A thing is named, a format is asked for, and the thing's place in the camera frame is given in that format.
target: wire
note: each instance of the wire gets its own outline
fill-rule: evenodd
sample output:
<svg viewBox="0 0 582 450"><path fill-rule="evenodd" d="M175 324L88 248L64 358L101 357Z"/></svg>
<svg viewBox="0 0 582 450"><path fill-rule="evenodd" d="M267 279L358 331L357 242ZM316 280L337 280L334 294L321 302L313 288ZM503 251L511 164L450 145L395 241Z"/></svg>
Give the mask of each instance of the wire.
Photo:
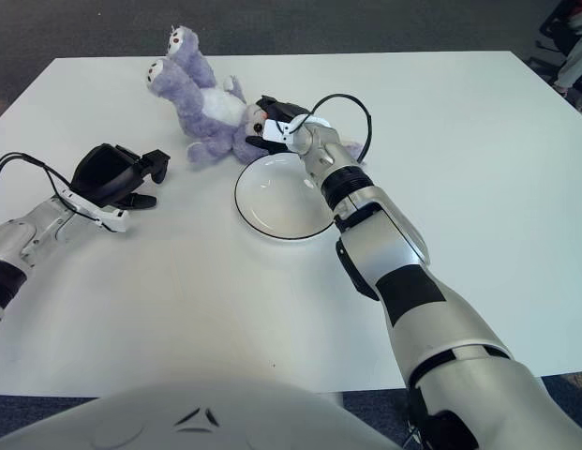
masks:
<svg viewBox="0 0 582 450"><path fill-rule="evenodd" d="M41 168L47 174L47 177L49 178L49 181L51 182L51 186L53 188L53 192L55 193L55 196L59 199L59 201L64 205L65 208L67 208L68 210L70 210L72 213L74 213L77 216L82 216L83 218L88 218L89 220L92 220L93 222L97 223L97 220L94 217L87 216L86 214L80 213L75 208L73 208L69 203L67 203L66 200L64 200L64 198L59 194L59 191L57 190L57 186L55 185L55 182L53 181L52 175L55 176L56 178L58 178L59 181L64 183L68 188L71 188L70 183L61 173L56 171L51 166L48 166L47 164L45 164L43 161L36 159L35 157L31 157L28 154L21 153L21 152L5 153L3 156L0 157L0 173L1 173L1 171L3 171L3 169L6 167L6 165L9 164L10 161L13 161L16 159L21 159L25 162L28 162L29 164L32 164L34 166ZM108 232L117 233L116 231L112 230L110 227L108 227L104 223L102 223L101 226L103 228L105 228Z"/></svg>
<svg viewBox="0 0 582 450"><path fill-rule="evenodd" d="M55 182L53 181L53 178L51 177L51 173L47 169L45 169L44 171L47 174L47 178L49 178L49 182L51 183L51 187L53 188L53 192L55 192L55 197L57 197L59 199L59 201L62 203L62 205L64 205L64 207L66 209L69 209L72 213L74 213L77 216L82 216L83 218L88 218L89 220L92 220L93 222L97 223L96 218L91 217L91 216L87 216L86 214L81 213L81 212L77 211L75 208L73 208L72 206L70 206L69 203L67 203L67 200L65 200L61 195L59 195L59 192L57 191L57 187L55 186ZM101 223L101 226L103 228L105 228L110 233L117 233L114 230L112 230L110 227L105 225L104 223Z"/></svg>
<svg viewBox="0 0 582 450"><path fill-rule="evenodd" d="M418 428L413 427L413 430L410 431L410 435L407 437L407 439L405 441L403 441L403 443L401 444L401 448L407 448L408 443L411 442L411 440L415 437L415 434L417 433Z"/></svg>
<svg viewBox="0 0 582 450"><path fill-rule="evenodd" d="M306 115L303 120L299 123L299 125L297 125L295 127L295 129L293 129L292 131L289 131L289 134L294 133L295 131L297 131L300 127L303 126L303 124L306 122L306 120L311 117L316 110L322 105L324 104L326 101L330 100L331 98L346 98L351 100L352 102L356 103L366 114L366 121L367 121L367 139L366 139L366 143L364 143L364 148L362 149L362 152L359 154L359 157L357 157L357 162L362 162L364 160L364 158L367 155L367 151L369 150L369 146L372 142L372 116L370 115L369 111L366 108L366 105L364 105L364 103L362 103L362 101L354 96L350 96L349 94L331 94L329 96L326 96L324 98L322 98L318 103L315 104L315 106L311 109L311 111L309 112L308 115ZM276 127L278 128L278 131L280 131L281 134L284 134L284 131L282 131L282 128L280 127L280 124L278 123L278 121L276 120Z"/></svg>

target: plush toy foot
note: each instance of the plush toy foot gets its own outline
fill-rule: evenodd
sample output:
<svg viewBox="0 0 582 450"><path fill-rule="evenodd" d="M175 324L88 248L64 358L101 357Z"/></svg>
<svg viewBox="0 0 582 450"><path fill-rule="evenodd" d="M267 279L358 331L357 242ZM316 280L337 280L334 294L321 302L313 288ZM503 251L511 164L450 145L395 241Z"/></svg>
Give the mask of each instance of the plush toy foot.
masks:
<svg viewBox="0 0 582 450"><path fill-rule="evenodd" d="M207 138L202 142L194 142L188 146L188 159L191 162L215 162L229 154L231 140L227 138Z"/></svg>
<svg viewBox="0 0 582 450"><path fill-rule="evenodd" d="M149 91L173 102L179 115L201 111L203 97L199 87L168 58L160 58L149 67L146 81Z"/></svg>
<svg viewBox="0 0 582 450"><path fill-rule="evenodd" d="M253 145L249 145L248 143L245 143L245 145L242 145L240 147L234 146L232 151L234 152L238 160L241 161L242 164L250 164L256 159L268 155L268 152L266 150L254 147Z"/></svg>
<svg viewBox="0 0 582 450"><path fill-rule="evenodd" d="M168 57L199 87L216 87L214 71L199 51L199 38L191 29L179 26L172 31L168 42Z"/></svg>
<svg viewBox="0 0 582 450"><path fill-rule="evenodd" d="M243 95L243 89L238 79L231 75L224 80L224 90L231 93L235 97L239 98L243 103L246 103L245 96Z"/></svg>

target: gray carpet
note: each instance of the gray carpet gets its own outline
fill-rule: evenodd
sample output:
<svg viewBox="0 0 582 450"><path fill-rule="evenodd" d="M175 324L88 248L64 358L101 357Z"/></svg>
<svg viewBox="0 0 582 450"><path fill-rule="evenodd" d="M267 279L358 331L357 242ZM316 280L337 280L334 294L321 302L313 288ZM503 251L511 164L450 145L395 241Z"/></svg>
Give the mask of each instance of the gray carpet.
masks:
<svg viewBox="0 0 582 450"><path fill-rule="evenodd" d="M0 115L56 57L160 55L171 25L205 54L360 53L534 48L557 0L0 0ZM434 74L430 74L434 83ZM582 426L582 374L545 379ZM0 397L0 436L88 399ZM347 393L346 408L401 441L405 391Z"/></svg>

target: white table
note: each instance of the white table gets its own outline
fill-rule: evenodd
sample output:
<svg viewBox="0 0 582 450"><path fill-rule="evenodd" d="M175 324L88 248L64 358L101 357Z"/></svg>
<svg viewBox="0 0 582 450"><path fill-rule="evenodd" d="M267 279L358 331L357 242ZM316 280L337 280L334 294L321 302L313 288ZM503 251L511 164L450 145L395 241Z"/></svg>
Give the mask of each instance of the white table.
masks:
<svg viewBox="0 0 582 450"><path fill-rule="evenodd" d="M403 386L381 306L336 260L334 228L265 239L239 217L230 157L198 172L172 106L145 88L154 58L58 59L0 118L0 155L72 174L99 143L172 156L158 208L126 235L91 231L41 265L0 326L0 394L104 396L229 371L314 391ZM369 108L370 176L424 235L432 270L535 375L582 370L582 116L508 52L210 58L219 79L310 106ZM321 116L362 140L344 100ZM0 223L51 195L10 165Z"/></svg>

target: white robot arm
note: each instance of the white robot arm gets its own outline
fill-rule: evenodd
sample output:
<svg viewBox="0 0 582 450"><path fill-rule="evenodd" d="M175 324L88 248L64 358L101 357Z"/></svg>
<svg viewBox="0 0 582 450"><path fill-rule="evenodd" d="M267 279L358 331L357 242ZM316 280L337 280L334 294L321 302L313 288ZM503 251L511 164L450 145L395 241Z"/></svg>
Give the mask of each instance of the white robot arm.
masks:
<svg viewBox="0 0 582 450"><path fill-rule="evenodd" d="M10 158L49 168L26 154L11 154L7 159ZM67 188L58 191L47 172L55 195L26 216L0 225L0 321L34 267L47 260L60 244L81 233L85 222L92 221L110 232L122 233L128 222L128 211L124 209L155 205L153 197L132 190L149 173L156 183L161 183L169 159L159 150L139 157L124 147L104 143L81 161Z"/></svg>
<svg viewBox="0 0 582 450"><path fill-rule="evenodd" d="M470 304L430 274L422 236L336 131L304 119L283 124L282 132L266 126L264 139L287 142L299 154L334 211L338 258L357 291L381 301L424 446L582 449L582 429Z"/></svg>

